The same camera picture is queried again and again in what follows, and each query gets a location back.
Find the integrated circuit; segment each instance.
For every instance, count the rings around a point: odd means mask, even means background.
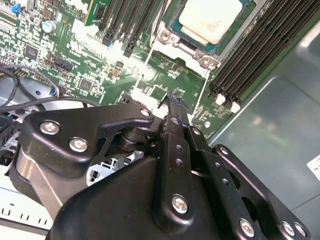
[[[93,83],[91,81],[89,81],[85,78],[82,78],[79,87],[82,90],[90,92],[92,85],[93,85]]]
[[[53,12],[48,10],[48,9],[44,9],[42,11],[42,17],[45,19],[45,20],[51,20],[53,18]]]
[[[39,50],[33,46],[30,46],[30,45],[25,46],[24,55],[29,59],[36,60],[38,57],[38,52]]]

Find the screw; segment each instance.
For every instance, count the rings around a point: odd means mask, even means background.
[[[51,121],[46,121],[40,125],[41,132],[49,135],[55,135],[60,131],[60,127]]]
[[[293,230],[292,226],[287,223],[286,221],[282,222],[282,225],[284,227],[284,230],[290,235],[290,236],[294,236],[295,235],[295,231]]]
[[[253,238],[255,236],[254,228],[251,226],[250,222],[247,220],[241,218],[240,221],[240,227],[242,228],[242,231],[250,238]]]
[[[295,223],[294,226],[298,230],[298,232],[301,233],[302,236],[304,236],[304,237],[307,236],[305,230],[302,228],[302,226],[300,226],[300,224]]]
[[[179,195],[173,196],[172,206],[180,214],[185,214],[188,211],[187,201]]]
[[[80,137],[71,139],[71,141],[69,142],[69,146],[73,151],[78,153],[82,153],[88,149],[86,140]]]
[[[206,121],[206,122],[204,123],[204,127],[205,127],[206,129],[210,128],[210,126],[211,126],[211,122]]]
[[[148,112],[148,110],[141,109],[141,113],[147,117],[150,116],[150,113]]]
[[[220,147],[220,150],[221,150],[221,152],[222,152],[223,154],[228,155],[227,149],[225,149],[223,146]]]
[[[196,129],[196,128],[193,129],[193,132],[194,132],[195,134],[197,134],[197,135],[200,135],[200,134],[201,134],[201,132],[200,132],[198,129]]]

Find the hole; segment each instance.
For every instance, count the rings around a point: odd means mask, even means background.
[[[151,140],[149,145],[151,148],[154,148],[157,145],[158,141],[157,140]]]
[[[179,124],[179,120],[176,119],[175,117],[171,117],[171,121],[174,123],[174,124]]]
[[[221,168],[222,168],[221,164],[218,163],[218,162],[215,163],[215,166],[216,166],[218,169],[221,169]]]
[[[232,172],[230,172],[229,170],[228,170],[228,172],[229,172],[229,174],[230,174],[230,176],[232,178],[232,181],[233,181],[236,189],[239,189],[241,187],[241,183],[240,183],[239,179]]]
[[[246,209],[248,210],[249,212],[249,215],[252,219],[252,221],[256,222],[258,220],[258,211],[257,211],[257,208],[255,207],[255,205],[252,203],[252,201],[250,201],[249,198],[247,197],[242,197],[241,198]]]
[[[229,186],[229,181],[227,180],[227,179],[222,179],[222,182],[225,184],[225,185],[227,185],[227,186]]]
[[[177,150],[179,150],[179,151],[182,151],[182,146],[180,146],[180,145],[175,145],[175,148],[176,148]]]
[[[150,113],[149,113],[149,111],[148,110],[146,110],[146,109],[141,109],[141,113],[142,113],[142,115],[145,115],[145,116],[150,116]]]
[[[92,170],[90,173],[90,182],[94,182],[97,178],[100,177],[100,172]]]
[[[177,158],[176,160],[175,160],[175,163],[178,165],[178,166],[183,166],[184,165],[184,162],[181,160],[181,159],[179,159],[179,158]]]

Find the white label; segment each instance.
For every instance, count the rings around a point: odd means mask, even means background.
[[[306,164],[313,172],[316,178],[320,181],[320,155]]]

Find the cable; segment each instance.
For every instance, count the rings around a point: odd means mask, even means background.
[[[25,109],[27,107],[31,107],[31,106],[35,106],[35,105],[39,105],[39,104],[45,104],[45,103],[49,103],[49,102],[55,102],[55,101],[74,101],[74,102],[81,102],[84,104],[89,104],[89,105],[92,105],[95,107],[100,106],[99,103],[92,101],[92,100],[84,99],[84,98],[77,98],[77,97],[72,97],[72,96],[62,96],[60,98],[56,98],[56,97],[50,96],[50,97],[37,99],[35,101],[29,101],[29,102],[25,102],[25,103],[21,103],[21,104],[17,104],[17,105],[0,107],[0,113],[6,113],[6,112],[19,110],[19,109]]]
[[[38,70],[33,69],[30,66],[25,66],[25,65],[5,65],[2,66],[1,68],[3,69],[27,69],[33,73],[35,73],[36,75],[42,77],[43,79],[45,79],[46,81],[48,81],[55,89],[58,88],[57,84],[55,84],[52,80],[50,80],[50,78],[48,78],[46,75],[44,75],[43,73],[39,72]]]
[[[19,79],[13,72],[5,69],[4,67],[0,67],[0,73],[4,73],[8,77],[12,78],[13,83],[14,83],[13,89],[12,89],[8,99],[6,100],[6,102],[3,105],[0,106],[0,108],[2,108],[2,107],[6,107],[12,101],[12,99],[14,99],[16,92],[17,92],[17,89],[18,89]]]
[[[164,17],[165,15],[165,12],[166,12],[166,7],[168,5],[168,1],[169,0],[164,0],[163,2],[163,5],[162,5],[162,8],[161,8],[161,12],[160,12],[160,15],[159,15],[159,18],[156,22],[156,25],[155,25],[155,29],[154,29],[154,35],[157,36],[158,35],[158,30],[159,30],[159,26],[160,26],[160,23],[162,21],[162,18]]]
[[[25,87],[23,86],[23,84],[20,81],[20,78],[18,77],[17,79],[18,79],[18,88],[19,88],[20,92],[26,98],[28,98],[30,101],[37,100],[37,98],[35,98],[27,89],[25,89]],[[42,104],[38,104],[38,105],[36,105],[36,107],[39,109],[39,111],[45,111],[46,110],[46,108]]]

